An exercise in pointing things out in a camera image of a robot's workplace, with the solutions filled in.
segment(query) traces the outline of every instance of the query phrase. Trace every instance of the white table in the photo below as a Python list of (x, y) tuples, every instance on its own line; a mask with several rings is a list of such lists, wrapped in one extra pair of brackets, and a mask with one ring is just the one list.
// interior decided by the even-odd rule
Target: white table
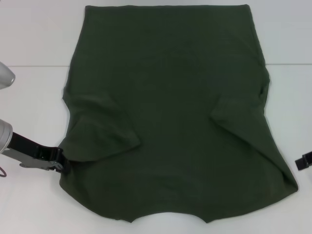
[[(0, 91), (0, 118), (16, 133), (57, 146), (69, 113), (61, 100), (68, 64), (78, 40), (85, 5), (220, 4), (219, 1), (2, 0), (0, 61), (16, 82)], [(59, 174), (27, 170), (0, 156), (0, 232), (4, 234), (307, 234), (311, 232), (312, 169), (294, 161), (312, 151), (311, 1), (240, 1), (253, 11), (271, 74), (266, 115), (274, 139), (299, 183), (298, 193), (260, 211), (206, 224), (187, 214), (163, 213), (132, 224), (100, 217), (59, 186)]]

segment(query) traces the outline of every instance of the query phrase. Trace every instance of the green t-shirt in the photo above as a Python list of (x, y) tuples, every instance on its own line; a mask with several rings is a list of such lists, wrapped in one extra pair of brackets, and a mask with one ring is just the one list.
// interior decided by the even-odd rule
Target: green t-shirt
[(297, 191), (268, 128), (250, 8), (87, 6), (64, 101), (60, 184), (104, 217), (205, 222)]

